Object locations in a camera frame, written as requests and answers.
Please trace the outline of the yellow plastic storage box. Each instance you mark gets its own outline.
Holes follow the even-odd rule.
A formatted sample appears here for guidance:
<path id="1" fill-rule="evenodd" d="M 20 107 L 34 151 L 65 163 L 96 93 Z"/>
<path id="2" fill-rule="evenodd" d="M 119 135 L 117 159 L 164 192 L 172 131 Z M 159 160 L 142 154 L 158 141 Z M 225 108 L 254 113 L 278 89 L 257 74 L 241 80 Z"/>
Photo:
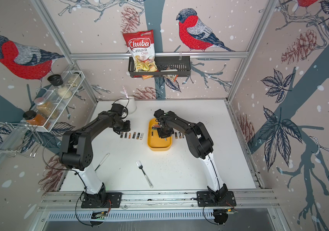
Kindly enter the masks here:
<path id="1" fill-rule="evenodd" d="M 149 122 L 148 126 L 148 139 L 147 145 L 148 147 L 155 152 L 168 151 L 172 146 L 173 140 L 172 137 L 161 139 L 158 136 L 157 129 L 152 128 L 153 125 L 158 125 L 159 123 L 156 121 L 156 118 L 152 118 Z"/>

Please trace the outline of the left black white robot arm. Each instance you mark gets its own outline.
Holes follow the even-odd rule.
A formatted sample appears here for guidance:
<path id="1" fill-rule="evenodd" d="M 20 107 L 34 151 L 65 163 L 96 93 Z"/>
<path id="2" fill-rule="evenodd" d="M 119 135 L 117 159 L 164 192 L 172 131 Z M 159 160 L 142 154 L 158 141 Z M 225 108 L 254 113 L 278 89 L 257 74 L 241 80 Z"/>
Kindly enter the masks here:
<path id="1" fill-rule="evenodd" d="M 68 131 L 62 136 L 59 161 L 68 170 L 73 170 L 84 185 L 82 208 L 102 208 L 110 205 L 105 185 L 91 165 L 92 141 L 106 128 L 112 128 L 120 135 L 130 131 L 130 121 L 123 120 L 120 113 L 103 111 L 86 126 Z"/>

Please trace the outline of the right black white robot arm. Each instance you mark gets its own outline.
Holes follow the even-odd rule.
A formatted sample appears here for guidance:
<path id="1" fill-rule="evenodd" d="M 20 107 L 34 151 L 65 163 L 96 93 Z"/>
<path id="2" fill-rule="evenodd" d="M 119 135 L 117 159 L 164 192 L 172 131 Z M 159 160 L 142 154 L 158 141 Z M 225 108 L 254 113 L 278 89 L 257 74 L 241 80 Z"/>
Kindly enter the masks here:
<path id="1" fill-rule="evenodd" d="M 213 141 L 205 125 L 202 122 L 186 121 L 172 111 L 165 112 L 161 109 L 154 112 L 154 117 L 160 125 L 157 129 L 159 138 L 170 137 L 174 134 L 174 130 L 183 133 L 189 151 L 195 158 L 201 160 L 209 192 L 209 197 L 204 199 L 204 202 L 215 206 L 229 205 L 227 201 L 229 190 L 218 173 L 213 156 Z"/>

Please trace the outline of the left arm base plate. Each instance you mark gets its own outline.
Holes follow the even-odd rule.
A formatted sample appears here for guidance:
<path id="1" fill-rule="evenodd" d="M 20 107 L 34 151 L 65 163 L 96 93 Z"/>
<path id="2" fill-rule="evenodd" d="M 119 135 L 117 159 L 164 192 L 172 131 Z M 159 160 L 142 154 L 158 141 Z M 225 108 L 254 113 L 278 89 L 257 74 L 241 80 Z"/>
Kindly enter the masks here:
<path id="1" fill-rule="evenodd" d="M 119 208 L 122 195 L 121 192 L 84 193 L 81 208 Z"/>

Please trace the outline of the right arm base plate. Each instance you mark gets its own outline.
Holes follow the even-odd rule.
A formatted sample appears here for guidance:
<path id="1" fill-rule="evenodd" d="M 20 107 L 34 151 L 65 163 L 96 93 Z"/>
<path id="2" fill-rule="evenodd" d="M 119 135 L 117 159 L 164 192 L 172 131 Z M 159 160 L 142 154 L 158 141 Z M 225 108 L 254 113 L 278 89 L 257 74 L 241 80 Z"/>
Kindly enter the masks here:
<path id="1" fill-rule="evenodd" d="M 198 207 L 235 207 L 237 205 L 233 191 L 214 195 L 209 191 L 197 192 Z"/>

